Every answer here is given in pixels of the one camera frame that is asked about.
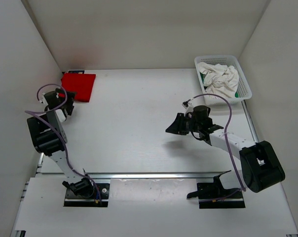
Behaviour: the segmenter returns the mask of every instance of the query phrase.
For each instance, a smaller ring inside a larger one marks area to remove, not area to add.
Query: red cloth
[[[95,74],[65,73],[61,78],[61,86],[66,91],[76,92],[75,100],[89,102],[95,77]]]

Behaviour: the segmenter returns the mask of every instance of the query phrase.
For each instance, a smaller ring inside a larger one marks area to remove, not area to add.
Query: white table surface
[[[286,237],[297,234],[280,184],[244,193],[246,208],[199,209],[195,179],[111,180],[107,208],[63,207],[63,177],[30,180],[16,223],[25,237]]]
[[[232,169],[228,154],[191,135],[165,133],[182,102],[201,93],[195,69],[88,70],[96,74],[89,103],[76,103],[64,122],[72,164],[97,172],[217,172]],[[202,98],[194,100],[203,104]],[[253,140],[241,103],[228,131]],[[212,107],[224,126],[227,106]],[[60,173],[44,158],[42,173]]]

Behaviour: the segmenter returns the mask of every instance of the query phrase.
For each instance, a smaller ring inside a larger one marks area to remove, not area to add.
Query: white plastic basket
[[[240,101],[247,100],[252,97],[252,92],[250,90],[250,87],[248,85],[246,77],[244,76],[243,71],[240,67],[240,64],[235,56],[232,56],[232,55],[207,55],[207,56],[199,56],[199,57],[195,58],[195,67],[197,70],[198,79],[199,79],[200,85],[202,87],[203,93],[206,93],[206,91],[204,89],[203,81],[202,81],[202,78],[201,78],[201,75],[199,72],[199,68],[198,68],[198,64],[200,62],[204,62],[204,63],[212,64],[212,65],[222,64],[222,65],[227,65],[228,67],[234,66],[235,69],[238,71],[239,84],[238,84],[237,92],[238,92],[239,97],[238,98],[227,98],[227,101],[230,104],[236,104]],[[204,96],[204,98],[205,98],[206,105],[225,105],[226,104],[225,101],[223,101],[220,98],[213,99],[213,98],[210,98],[209,96]]]

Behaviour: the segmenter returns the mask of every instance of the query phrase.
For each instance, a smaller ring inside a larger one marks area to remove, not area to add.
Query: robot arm
[[[213,124],[209,117],[210,108],[206,106],[193,107],[190,103],[183,104],[186,108],[185,114],[178,113],[175,121],[166,129],[166,132],[178,135],[191,133],[194,138],[205,141],[211,146],[218,147],[228,152],[229,143],[232,154],[241,161],[242,181],[253,192],[258,193],[285,179],[284,170],[271,146],[267,141],[255,143],[240,138],[232,133],[224,133],[223,127]],[[222,180],[231,174],[222,174],[217,182],[218,189],[224,191]]]
[[[57,93],[62,93],[62,91],[56,89],[56,91],[44,94],[43,103],[47,105],[46,112],[27,119],[32,143],[37,152],[44,153],[56,162],[67,178],[67,182],[63,182],[66,188],[69,188],[76,196],[90,197],[96,190],[90,182],[89,176],[86,173],[79,175],[78,172],[75,172],[69,163],[63,144],[63,142],[67,143],[67,137],[61,126],[61,121],[66,120],[67,116],[72,114],[75,93],[67,92],[67,100],[64,105],[58,110],[52,110],[65,100],[63,97],[58,97]]]

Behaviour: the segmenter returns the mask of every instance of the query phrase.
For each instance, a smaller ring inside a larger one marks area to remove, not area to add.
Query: black joint
[[[54,110],[50,110],[39,117],[48,122],[60,134],[65,143],[67,142],[66,134]],[[31,117],[27,119],[27,124],[33,146],[38,153],[43,152],[46,156],[51,156],[54,152],[64,151],[62,141],[45,123],[35,117]]]
[[[187,107],[188,101],[184,101],[183,105]],[[189,112],[186,115],[178,113],[174,122],[165,131],[177,135],[191,133],[195,139],[210,144],[209,134],[218,129],[223,129],[223,127],[213,124],[209,113],[210,108],[204,105],[194,107],[193,112]]]
[[[67,189],[70,188],[70,184],[66,181],[62,182],[62,185],[65,186]]]
[[[182,104],[183,104],[185,107],[188,107],[188,101],[184,101]]]
[[[258,193],[285,179],[285,172],[267,141],[243,148],[239,154],[243,179],[251,191]]]
[[[89,179],[82,178],[81,181],[77,183],[71,183],[69,189],[74,193],[74,195],[90,196],[93,192],[93,186]]]

